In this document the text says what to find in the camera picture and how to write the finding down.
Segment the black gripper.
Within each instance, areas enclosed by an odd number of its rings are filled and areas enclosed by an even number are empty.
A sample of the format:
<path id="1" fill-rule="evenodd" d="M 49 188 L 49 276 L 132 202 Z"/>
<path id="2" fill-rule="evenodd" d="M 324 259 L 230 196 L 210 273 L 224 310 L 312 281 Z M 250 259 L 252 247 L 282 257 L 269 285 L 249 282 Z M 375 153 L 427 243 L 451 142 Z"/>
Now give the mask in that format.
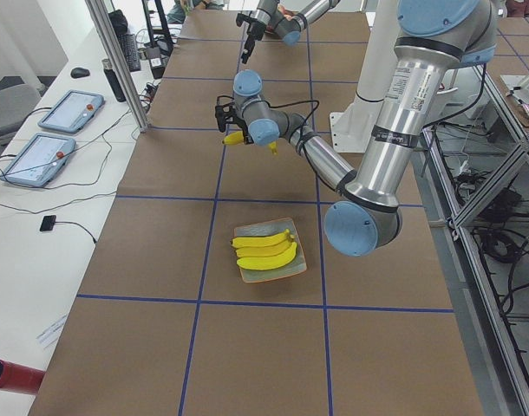
<path id="1" fill-rule="evenodd" d="M 227 124 L 237 126 L 243 134 L 244 139 L 249 139 L 248 129 L 246 122 L 238 117 L 235 113 L 229 113 L 227 115 Z"/>
<path id="2" fill-rule="evenodd" d="M 267 25 L 260 20 L 249 17 L 247 35 L 248 38 L 245 40 L 240 60 L 243 64 L 247 64 L 252 52 L 255 48 L 256 41 L 261 41 L 265 34 Z"/>

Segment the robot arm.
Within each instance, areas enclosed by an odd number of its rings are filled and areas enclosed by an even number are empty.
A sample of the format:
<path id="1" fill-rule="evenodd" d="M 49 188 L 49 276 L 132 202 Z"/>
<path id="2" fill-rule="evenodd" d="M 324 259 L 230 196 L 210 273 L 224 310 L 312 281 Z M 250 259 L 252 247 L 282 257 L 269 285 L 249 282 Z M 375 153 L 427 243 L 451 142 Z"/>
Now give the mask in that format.
<path id="1" fill-rule="evenodd" d="M 243 64 L 248 62 L 256 42 L 263 39 L 266 30 L 269 29 L 285 44 L 292 46 L 299 41 L 302 32 L 338 4 L 339 1 L 336 0 L 311 1 L 290 19 L 279 9 L 279 1 L 272 0 L 260 1 L 255 10 L 239 12 L 236 16 L 237 26 L 241 27 L 247 23 L 245 45 L 240 56 L 241 62 Z"/>
<path id="2" fill-rule="evenodd" d="M 220 130 L 234 124 L 246 143 L 266 146 L 288 140 L 340 200 L 325 215 L 329 243 L 347 256 L 368 255 L 400 232 L 396 197 L 445 73 L 486 65 L 496 47 L 497 10 L 490 1 L 399 1 L 378 11 L 395 29 L 395 66 L 358 168 L 352 167 L 307 124 L 304 117 L 274 109 L 264 98 L 260 75 L 238 72 L 232 100 L 217 104 Z"/>

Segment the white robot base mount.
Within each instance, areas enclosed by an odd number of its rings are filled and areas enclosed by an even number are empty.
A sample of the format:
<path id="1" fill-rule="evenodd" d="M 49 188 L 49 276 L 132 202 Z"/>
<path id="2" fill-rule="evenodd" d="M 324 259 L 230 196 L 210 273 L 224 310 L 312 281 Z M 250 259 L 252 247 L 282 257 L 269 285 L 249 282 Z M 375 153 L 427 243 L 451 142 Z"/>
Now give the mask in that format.
<path id="1" fill-rule="evenodd" d="M 355 99 L 344 112 L 330 114 L 332 143 L 338 153 L 364 153 L 367 148 L 397 64 L 397 7 L 396 0 L 377 4 Z"/>

